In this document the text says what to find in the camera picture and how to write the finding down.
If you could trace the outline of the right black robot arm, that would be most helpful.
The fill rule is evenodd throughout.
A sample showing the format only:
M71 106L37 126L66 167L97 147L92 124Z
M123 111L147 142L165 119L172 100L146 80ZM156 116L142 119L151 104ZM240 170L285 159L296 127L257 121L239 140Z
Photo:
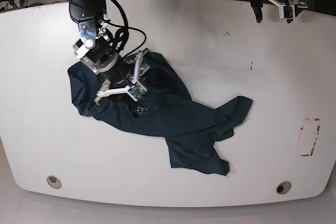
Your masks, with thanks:
M139 51L133 60L120 55L129 40L127 16L116 0L110 0L119 10L123 24L117 31L108 29L107 0L68 0L69 14L79 28L79 40L74 45L75 55L94 74L105 80L98 90L95 103L104 97L126 94L137 102L147 93L141 77L150 66L143 61L147 50Z

